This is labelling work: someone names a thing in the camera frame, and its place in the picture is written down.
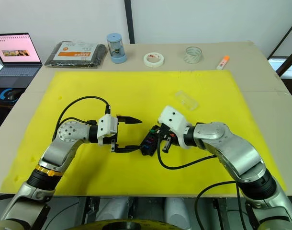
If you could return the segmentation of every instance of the white wall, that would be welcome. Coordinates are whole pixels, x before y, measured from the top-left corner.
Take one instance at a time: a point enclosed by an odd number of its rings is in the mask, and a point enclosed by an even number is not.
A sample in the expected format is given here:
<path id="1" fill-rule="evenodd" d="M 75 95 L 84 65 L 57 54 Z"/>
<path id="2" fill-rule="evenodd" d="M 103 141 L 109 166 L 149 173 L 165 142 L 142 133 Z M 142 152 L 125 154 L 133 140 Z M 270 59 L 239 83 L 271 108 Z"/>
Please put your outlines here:
<path id="1" fill-rule="evenodd" d="M 288 57 L 292 53 L 292 30 L 283 43 L 279 46 L 279 48 L 274 53 L 274 56 L 286 56 Z"/>
<path id="2" fill-rule="evenodd" d="M 136 43 L 253 41 L 267 57 L 292 25 L 292 0 L 132 0 Z"/>
<path id="3" fill-rule="evenodd" d="M 106 43 L 117 32 L 129 43 L 124 1 L 0 0 L 0 33 L 29 32 L 42 62 L 60 41 Z"/>

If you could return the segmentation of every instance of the orange marker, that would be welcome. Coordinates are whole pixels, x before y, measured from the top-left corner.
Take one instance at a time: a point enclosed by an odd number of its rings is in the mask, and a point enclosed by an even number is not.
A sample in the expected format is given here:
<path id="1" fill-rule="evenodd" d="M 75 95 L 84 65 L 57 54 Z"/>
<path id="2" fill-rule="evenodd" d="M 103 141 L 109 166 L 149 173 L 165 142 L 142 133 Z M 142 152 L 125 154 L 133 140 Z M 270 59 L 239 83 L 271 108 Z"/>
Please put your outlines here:
<path id="1" fill-rule="evenodd" d="M 227 62 L 229 61 L 230 56 L 224 56 L 223 60 L 221 60 L 221 62 L 218 64 L 218 66 L 216 67 L 216 69 L 221 70 L 225 67 L 225 65 L 227 64 Z"/>

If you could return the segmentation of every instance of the clear tape roll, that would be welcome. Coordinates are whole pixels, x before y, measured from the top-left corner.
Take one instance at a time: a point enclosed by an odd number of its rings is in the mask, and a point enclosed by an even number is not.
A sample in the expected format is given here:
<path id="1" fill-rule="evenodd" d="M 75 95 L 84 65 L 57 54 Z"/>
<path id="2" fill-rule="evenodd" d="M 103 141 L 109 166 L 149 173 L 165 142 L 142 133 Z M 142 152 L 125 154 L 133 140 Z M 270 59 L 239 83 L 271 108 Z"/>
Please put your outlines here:
<path id="1" fill-rule="evenodd" d="M 164 57 L 160 53 L 151 52 L 144 55 L 144 64 L 151 68 L 157 68 L 164 63 Z"/>

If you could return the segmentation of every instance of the yellow foam mat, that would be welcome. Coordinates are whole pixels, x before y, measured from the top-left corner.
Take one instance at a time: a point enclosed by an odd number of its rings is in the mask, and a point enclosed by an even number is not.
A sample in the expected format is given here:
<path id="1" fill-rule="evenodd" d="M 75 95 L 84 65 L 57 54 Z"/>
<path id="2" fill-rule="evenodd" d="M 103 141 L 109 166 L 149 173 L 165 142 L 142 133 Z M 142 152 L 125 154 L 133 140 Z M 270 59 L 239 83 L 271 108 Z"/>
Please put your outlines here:
<path id="1" fill-rule="evenodd" d="M 189 111 L 174 94 L 185 91 L 199 106 Z M 258 150 L 270 172 L 284 186 L 277 166 L 238 89 L 227 71 L 164 72 L 57 72 L 42 98 L 17 152 L 1 192 L 15 193 L 27 180 L 41 155 L 51 143 L 61 111 L 73 100 L 96 95 L 109 102 L 112 115 L 133 116 L 142 124 L 119 125 L 118 143 L 138 145 L 166 105 L 184 114 L 188 121 L 220 121 L 230 130 L 250 141 Z M 73 105 L 64 118 L 98 120 L 105 105 L 86 99 Z M 178 166 L 210 155 L 199 148 L 190 150 L 172 146 L 161 153 L 165 164 Z M 195 195 L 205 187 L 232 178 L 214 158 L 180 170 L 167 170 L 157 159 L 131 153 L 110 153 L 110 145 L 83 144 L 56 188 L 56 195 Z M 235 194 L 234 185 L 213 188 L 210 194 Z"/>

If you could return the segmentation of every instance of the pencil sharpener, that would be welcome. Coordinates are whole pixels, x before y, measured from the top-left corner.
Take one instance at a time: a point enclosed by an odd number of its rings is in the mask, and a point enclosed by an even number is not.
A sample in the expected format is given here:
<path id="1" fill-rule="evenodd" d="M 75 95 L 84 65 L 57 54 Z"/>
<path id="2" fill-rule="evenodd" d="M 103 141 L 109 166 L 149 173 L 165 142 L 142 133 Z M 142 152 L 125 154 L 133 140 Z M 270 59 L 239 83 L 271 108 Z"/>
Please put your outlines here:
<path id="1" fill-rule="evenodd" d="M 119 64 L 127 60 L 125 54 L 122 36 L 118 33 L 112 33 L 107 35 L 107 41 L 112 62 Z"/>

